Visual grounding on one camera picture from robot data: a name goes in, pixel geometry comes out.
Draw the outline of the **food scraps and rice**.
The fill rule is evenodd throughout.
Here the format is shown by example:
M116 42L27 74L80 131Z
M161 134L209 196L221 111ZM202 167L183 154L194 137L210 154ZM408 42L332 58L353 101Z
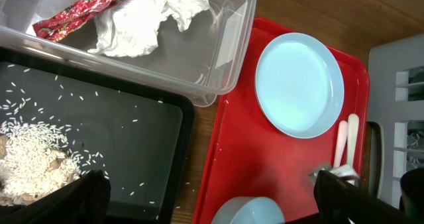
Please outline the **food scraps and rice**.
M78 147L72 93L64 80L11 62L1 63L1 205L30 205L93 175L109 194L108 173L91 169L100 152Z

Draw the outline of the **red snack wrapper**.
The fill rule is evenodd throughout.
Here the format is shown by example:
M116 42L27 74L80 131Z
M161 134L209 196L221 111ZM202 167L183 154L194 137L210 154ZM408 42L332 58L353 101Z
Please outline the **red snack wrapper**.
M124 0L77 0L57 15L32 25L37 37L58 42L80 29L100 12Z

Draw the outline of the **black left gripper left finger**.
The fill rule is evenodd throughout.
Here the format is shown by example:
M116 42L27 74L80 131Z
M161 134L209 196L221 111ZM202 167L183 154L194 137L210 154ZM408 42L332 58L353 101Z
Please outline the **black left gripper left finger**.
M28 206L2 207L1 224L103 223L110 197L110 181L94 170Z

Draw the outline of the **white plastic fork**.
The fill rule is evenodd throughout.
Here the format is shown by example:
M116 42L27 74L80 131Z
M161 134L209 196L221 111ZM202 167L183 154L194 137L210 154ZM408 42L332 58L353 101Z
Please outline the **white plastic fork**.
M341 165L341 159L343 157L343 152L345 149L347 136L348 136L348 123L346 121L341 121L339 123L338 132L337 132L333 168L338 168Z

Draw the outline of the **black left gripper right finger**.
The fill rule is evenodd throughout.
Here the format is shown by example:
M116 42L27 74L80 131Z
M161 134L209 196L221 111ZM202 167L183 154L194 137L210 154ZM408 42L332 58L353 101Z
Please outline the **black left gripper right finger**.
M318 172L313 193L323 223L418 223L406 213L326 170Z

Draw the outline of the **white tissue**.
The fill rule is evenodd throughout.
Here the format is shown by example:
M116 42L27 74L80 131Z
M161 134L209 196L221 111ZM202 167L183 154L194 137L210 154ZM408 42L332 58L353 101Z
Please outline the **white tissue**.
M192 18L210 9L209 0L124 0L93 18L97 44L91 54L131 58L158 47L160 23L172 17L183 32Z

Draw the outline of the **white plastic spoon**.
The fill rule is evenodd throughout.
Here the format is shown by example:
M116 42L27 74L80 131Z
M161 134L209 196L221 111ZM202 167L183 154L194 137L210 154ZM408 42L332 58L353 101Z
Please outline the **white plastic spoon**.
M346 163L351 167L352 175L358 176L353 164L354 155L356 150L356 142L358 136L359 117L352 113L348 116L348 133L347 133L347 144L346 144Z

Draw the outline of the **light blue plate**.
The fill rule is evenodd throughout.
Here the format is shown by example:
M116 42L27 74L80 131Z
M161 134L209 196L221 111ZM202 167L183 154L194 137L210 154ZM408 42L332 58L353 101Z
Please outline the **light blue plate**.
M297 139L327 132L345 100L335 56L316 38L298 32L277 36L266 45L257 63L254 89L269 122Z

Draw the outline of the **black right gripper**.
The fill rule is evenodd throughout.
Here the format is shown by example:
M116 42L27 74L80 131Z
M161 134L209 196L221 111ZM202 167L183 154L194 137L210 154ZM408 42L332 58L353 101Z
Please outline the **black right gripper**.
M400 180L399 209L416 221L423 221L423 179L423 168L417 168L406 172Z

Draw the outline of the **light blue bowl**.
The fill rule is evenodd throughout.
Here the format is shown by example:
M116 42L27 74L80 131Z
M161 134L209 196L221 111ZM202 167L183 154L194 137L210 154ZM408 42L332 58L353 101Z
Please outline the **light blue bowl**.
M234 197L216 212L212 224L283 224L278 204L268 197Z

